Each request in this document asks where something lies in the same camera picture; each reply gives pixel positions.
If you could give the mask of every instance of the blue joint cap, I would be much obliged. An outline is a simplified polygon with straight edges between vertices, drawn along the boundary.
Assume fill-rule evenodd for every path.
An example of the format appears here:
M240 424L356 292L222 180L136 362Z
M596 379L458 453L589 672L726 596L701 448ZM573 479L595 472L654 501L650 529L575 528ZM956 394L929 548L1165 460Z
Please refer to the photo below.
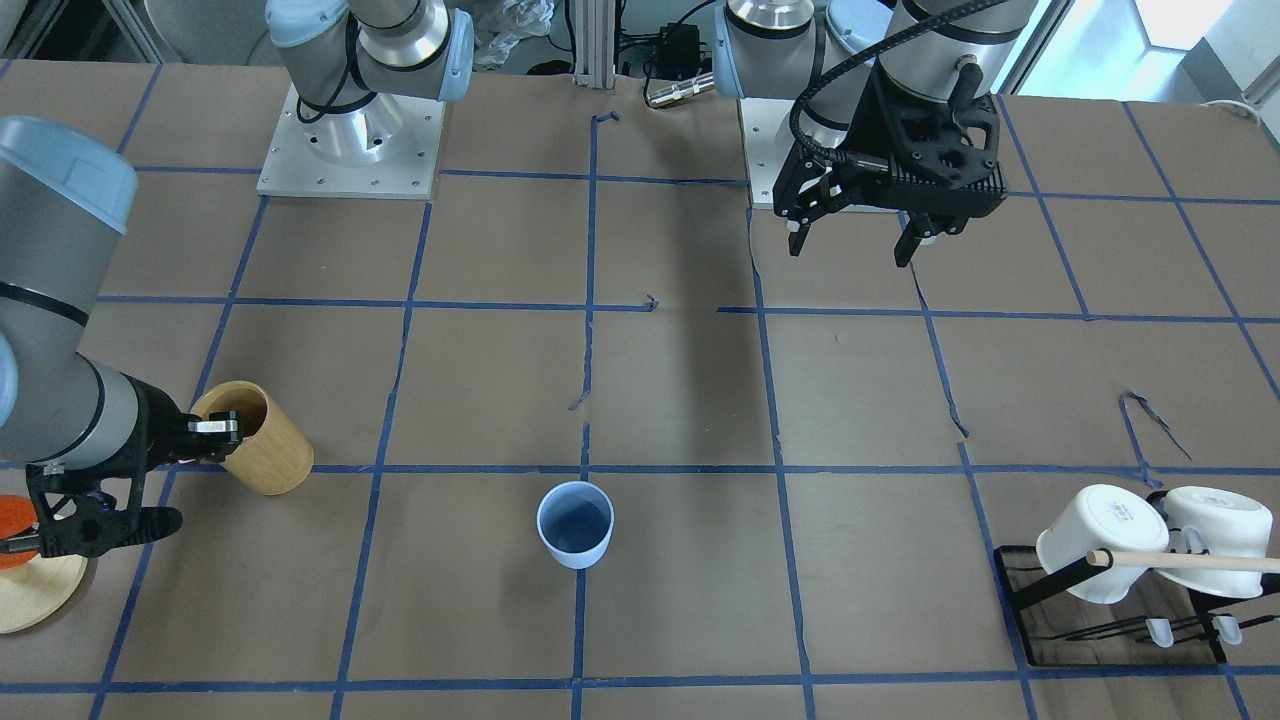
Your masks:
M457 102L466 96L471 87L471 60L476 53L476 31L471 15L453 10L452 23L444 79L440 82L440 102Z
M856 55L884 38L893 10L877 0L831 0L827 5L827 27L836 42ZM874 58L867 60L873 64Z
M0 118L0 159L124 234L138 176L92 137L52 120Z
M266 0L271 45L297 47L332 28L347 13L347 0Z
M18 402L18 359L13 347L0 331L0 428L9 421L14 404Z
M733 64L733 46L730 44L728 20L724 18L724 4L716 5L716 41L712 45L712 74L716 77L716 90L730 97L746 97L742 82L737 78L737 65Z

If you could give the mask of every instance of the plastic bag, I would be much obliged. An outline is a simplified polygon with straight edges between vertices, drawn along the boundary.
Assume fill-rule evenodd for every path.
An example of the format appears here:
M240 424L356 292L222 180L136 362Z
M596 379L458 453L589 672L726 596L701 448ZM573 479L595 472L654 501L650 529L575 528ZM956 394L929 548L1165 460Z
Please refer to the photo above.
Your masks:
M458 0L457 6L475 20L476 70L500 68L521 40L549 35L556 14L556 0Z

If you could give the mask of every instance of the round wooden board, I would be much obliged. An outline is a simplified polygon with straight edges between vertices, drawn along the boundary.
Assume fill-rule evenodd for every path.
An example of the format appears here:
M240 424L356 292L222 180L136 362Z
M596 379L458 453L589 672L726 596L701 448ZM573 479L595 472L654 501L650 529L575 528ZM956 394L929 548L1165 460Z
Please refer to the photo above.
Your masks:
M86 568L88 560L67 555L37 556L0 570L0 635L26 630L52 615L79 587Z

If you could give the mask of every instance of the light blue plastic cup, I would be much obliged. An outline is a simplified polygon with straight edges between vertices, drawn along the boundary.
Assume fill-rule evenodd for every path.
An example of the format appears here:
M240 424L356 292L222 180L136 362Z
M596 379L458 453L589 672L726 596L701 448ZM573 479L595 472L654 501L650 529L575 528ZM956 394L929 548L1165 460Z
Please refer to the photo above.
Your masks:
M556 486L538 505L538 537L561 565L595 565L613 537L613 503L585 480Z

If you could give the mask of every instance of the cup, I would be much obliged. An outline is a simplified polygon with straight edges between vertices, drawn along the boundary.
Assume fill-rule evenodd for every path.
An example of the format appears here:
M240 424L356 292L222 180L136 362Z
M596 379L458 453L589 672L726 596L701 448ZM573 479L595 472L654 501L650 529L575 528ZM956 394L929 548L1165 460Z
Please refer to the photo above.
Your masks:
M244 441L223 468L261 495L282 495L311 474L315 450L298 427L261 387L232 380L206 392L191 409L209 419L212 413L238 410Z
M1115 486L1089 486L1075 495L1057 520L1036 539L1036 555L1044 571L1053 573L1084 557L1091 550L1164 552L1169 528L1160 512L1137 495ZM1066 592L1112 605L1129 594L1147 568L1111 568Z
M1174 548L1228 557L1266 557L1271 541L1271 510L1261 502L1229 492L1188 486L1174 488L1164 498ZM1258 597L1262 573L1243 570L1156 569L1157 573L1219 597Z
M609 496L585 480L556 486L538 505L538 537L566 568L595 565L613 537Z

